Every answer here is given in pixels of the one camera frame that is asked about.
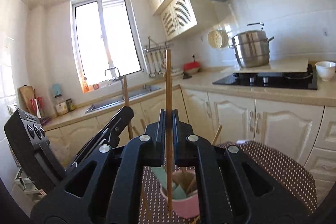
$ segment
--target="pink cup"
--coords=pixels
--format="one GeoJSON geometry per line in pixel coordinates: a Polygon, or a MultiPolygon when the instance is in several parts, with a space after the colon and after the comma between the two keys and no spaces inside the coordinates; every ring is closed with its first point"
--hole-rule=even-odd
{"type": "MultiPolygon", "coordinates": [[[[187,170],[189,173],[195,174],[194,171],[187,170]]],[[[182,218],[194,218],[200,214],[200,207],[198,204],[198,194],[197,190],[194,191],[196,194],[185,199],[173,199],[173,211],[182,218]]],[[[162,185],[160,185],[160,193],[168,202],[168,197],[162,191],[162,185]]]]}

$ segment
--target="window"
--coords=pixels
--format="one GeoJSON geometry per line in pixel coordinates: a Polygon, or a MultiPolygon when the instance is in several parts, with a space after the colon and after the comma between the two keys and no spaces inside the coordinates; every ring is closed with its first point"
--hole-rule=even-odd
{"type": "Polygon", "coordinates": [[[141,70],[125,0],[92,0],[73,6],[79,71],[93,85],[141,70]]]}

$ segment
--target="window frame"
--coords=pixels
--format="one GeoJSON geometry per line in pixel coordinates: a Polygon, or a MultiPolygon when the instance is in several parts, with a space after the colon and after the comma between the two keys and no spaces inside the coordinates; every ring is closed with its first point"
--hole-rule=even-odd
{"type": "MultiPolygon", "coordinates": [[[[131,34],[132,34],[132,38],[133,38],[133,42],[134,42],[134,46],[135,46],[136,55],[137,55],[137,58],[138,58],[138,61],[139,61],[139,64],[140,64],[140,70],[139,71],[127,74],[127,75],[129,75],[129,78],[133,78],[133,77],[137,77],[140,74],[142,74],[142,72],[145,71],[146,65],[145,65],[144,56],[143,56],[143,52],[142,52],[142,45],[141,45],[141,42],[140,42],[140,37],[139,37],[139,34],[138,34],[138,30],[137,30],[137,25],[136,25],[135,18],[134,18],[134,12],[133,12],[133,9],[132,9],[131,0],[124,0],[124,1],[125,1],[125,7],[126,7],[126,12],[127,12],[128,22],[129,22],[130,29],[131,29],[131,34]]],[[[105,45],[105,51],[106,51],[106,55],[107,55],[107,58],[108,58],[109,66],[113,67],[113,60],[109,56],[110,54],[109,54],[109,50],[108,50],[107,36],[106,36],[106,30],[105,30],[105,25],[104,25],[104,18],[102,16],[101,0],[84,0],[84,1],[76,1],[76,2],[73,1],[72,5],[71,5],[71,9],[72,9],[71,15],[72,15],[73,53],[74,53],[74,56],[75,56],[75,62],[76,62],[77,70],[78,70],[78,77],[79,77],[82,89],[83,89],[82,81],[83,81],[83,77],[84,77],[85,74],[84,74],[84,69],[83,69],[79,44],[78,44],[78,37],[77,37],[76,7],[80,7],[82,5],[86,5],[86,4],[93,3],[93,2],[97,2],[97,5],[98,5],[102,39],[103,39],[103,42],[104,42],[104,45],[105,45]]],[[[116,77],[117,76],[116,71],[111,70],[111,75],[112,75],[112,77],[116,77]]]]}

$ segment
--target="countertop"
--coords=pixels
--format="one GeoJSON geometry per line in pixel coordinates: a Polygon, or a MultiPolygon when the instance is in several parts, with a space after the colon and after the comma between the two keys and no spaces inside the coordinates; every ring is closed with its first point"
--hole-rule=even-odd
{"type": "MultiPolygon", "coordinates": [[[[318,78],[318,90],[294,90],[212,84],[214,81],[226,77],[227,75],[229,75],[229,73],[209,71],[197,73],[193,75],[192,78],[186,80],[183,80],[182,78],[173,78],[172,89],[176,90],[178,88],[182,88],[271,101],[336,107],[336,76],[328,82],[324,82],[318,78]]],[[[162,89],[132,99],[130,100],[130,105],[165,93],[165,83],[159,83],[155,85],[160,86],[162,89]]],[[[75,122],[80,122],[82,120],[117,110],[122,107],[123,104],[123,102],[120,102],[113,107],[93,111],[87,114],[85,114],[85,111],[90,105],[80,107],[63,116],[52,119],[43,128],[45,131],[48,131],[75,122]]]]}

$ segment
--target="stainless steel pot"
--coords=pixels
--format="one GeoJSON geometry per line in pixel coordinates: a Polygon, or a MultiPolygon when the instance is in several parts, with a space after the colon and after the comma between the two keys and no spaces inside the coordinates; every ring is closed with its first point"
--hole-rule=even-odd
{"type": "Polygon", "coordinates": [[[239,33],[232,38],[232,45],[229,46],[229,48],[235,49],[238,64],[243,68],[263,66],[269,62],[268,43],[274,37],[267,38],[263,31],[264,24],[262,22],[247,25],[256,24],[262,25],[261,31],[253,30],[239,33]]]}

